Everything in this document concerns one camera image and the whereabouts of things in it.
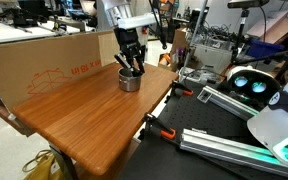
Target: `wall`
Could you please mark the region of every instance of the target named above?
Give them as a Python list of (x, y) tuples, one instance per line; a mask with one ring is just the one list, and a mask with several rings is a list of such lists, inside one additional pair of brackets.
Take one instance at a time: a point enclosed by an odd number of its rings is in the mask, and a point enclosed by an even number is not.
[[(202, 6), (203, 0), (180, 0), (180, 7), (178, 8), (178, 13), (183, 14), (184, 9), (189, 6), (191, 9), (200, 8)], [(230, 25), (230, 32), (237, 32), (239, 29), (241, 9), (228, 9), (227, 3), (229, 0), (208, 0), (208, 6), (210, 7), (210, 12), (206, 17), (206, 21), (211, 25), (222, 24)], [(136, 2), (136, 15), (141, 15), (146, 12), (150, 12), (150, 6), (148, 0), (137, 0)], [(263, 9), (267, 14), (270, 11), (277, 11), (280, 9), (283, 1), (271, 0), (266, 4)], [(282, 10), (288, 10), (288, 2), (285, 2), (284, 8)], [(250, 8), (250, 15), (247, 19), (247, 24), (245, 25), (245, 30), (251, 28), (259, 19), (262, 19), (263, 15), (259, 8)]]

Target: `cardboard box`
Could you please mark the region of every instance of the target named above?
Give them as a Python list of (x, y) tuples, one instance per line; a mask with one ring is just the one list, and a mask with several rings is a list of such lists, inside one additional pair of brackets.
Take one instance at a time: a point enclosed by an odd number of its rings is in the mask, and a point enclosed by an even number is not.
[(288, 33), (288, 18), (283, 19), (275, 27), (271, 28), (265, 35), (265, 42), (271, 44), (280, 44), (283, 38)]
[(87, 77), (114, 62), (119, 46), (112, 34), (107, 31), (1, 44), (0, 98), (6, 108), (12, 112), (14, 106), (33, 96)]
[(176, 53), (176, 49), (178, 48), (186, 49), (188, 48), (188, 46), (189, 45), (186, 41), (186, 29), (175, 30), (173, 45), (171, 49), (171, 56)]
[(164, 4), (164, 3), (162, 3), (161, 4), (161, 7), (160, 7), (160, 10), (161, 11), (169, 11), (170, 10), (170, 8), (171, 8), (171, 5), (170, 4)]
[[(274, 28), (279, 22), (287, 17), (288, 11), (277, 11), (270, 12), (267, 14), (266, 18), (266, 32), (269, 32), (270, 29)], [(258, 21), (250, 30), (247, 31), (247, 34), (262, 37), (264, 35), (264, 18)]]
[(160, 54), (158, 67), (176, 72), (177, 63), (172, 63), (172, 59), (170, 57), (170, 53)]

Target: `black clamp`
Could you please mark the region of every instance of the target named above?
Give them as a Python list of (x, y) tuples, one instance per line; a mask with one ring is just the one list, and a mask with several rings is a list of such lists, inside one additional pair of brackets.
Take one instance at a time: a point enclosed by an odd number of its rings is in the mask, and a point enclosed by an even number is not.
[(171, 94), (169, 96), (166, 97), (166, 101), (165, 103), (167, 103), (170, 98), (172, 96), (176, 96), (176, 89), (181, 89), (183, 90), (183, 94), (187, 95), (187, 96), (192, 96), (193, 95), (193, 91), (190, 90), (189, 88), (187, 88), (186, 86), (184, 86), (183, 84), (179, 83), (178, 81), (172, 81), (172, 83), (170, 84), (170, 88), (171, 88)]
[(145, 127), (146, 131), (149, 131), (152, 125), (158, 129), (161, 129), (161, 136), (163, 138), (166, 138), (169, 140), (175, 139), (176, 131), (168, 127), (163, 121), (161, 121), (154, 115), (150, 113), (145, 113), (142, 121), (146, 123), (146, 127)]
[(268, 107), (271, 110), (283, 109), (288, 112), (288, 92), (280, 91), (275, 93), (269, 101)]

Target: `white robot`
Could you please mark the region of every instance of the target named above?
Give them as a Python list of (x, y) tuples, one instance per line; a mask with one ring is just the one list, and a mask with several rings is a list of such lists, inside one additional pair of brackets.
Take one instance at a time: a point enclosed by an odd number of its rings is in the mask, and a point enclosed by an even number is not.
[(282, 163), (288, 165), (288, 83), (269, 105), (247, 122), (252, 135)]
[[(143, 27), (158, 22), (158, 15), (147, 13), (142, 16), (135, 16), (131, 12), (130, 0), (102, 0), (108, 22), (112, 28), (116, 39), (120, 45), (120, 53), (115, 59), (124, 67), (132, 71), (134, 77), (141, 76), (144, 70), (145, 45), (138, 41), (136, 27)], [(165, 37), (161, 35), (163, 48), (166, 49)]]

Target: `orange clamp handle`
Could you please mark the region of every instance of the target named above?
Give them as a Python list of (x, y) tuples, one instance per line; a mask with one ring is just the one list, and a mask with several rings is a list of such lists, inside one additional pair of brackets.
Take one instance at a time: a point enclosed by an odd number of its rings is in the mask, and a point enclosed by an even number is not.
[(183, 91), (184, 95), (193, 96), (193, 91)]
[(167, 138), (167, 139), (174, 139), (175, 138), (175, 134), (176, 134), (176, 131), (174, 130), (174, 129), (172, 129), (171, 128), (171, 130), (172, 130), (172, 134), (170, 134), (170, 133), (168, 133), (168, 132), (166, 132), (166, 131), (164, 131), (164, 130), (161, 130), (161, 135), (163, 136), (163, 137), (165, 137), (165, 138)]

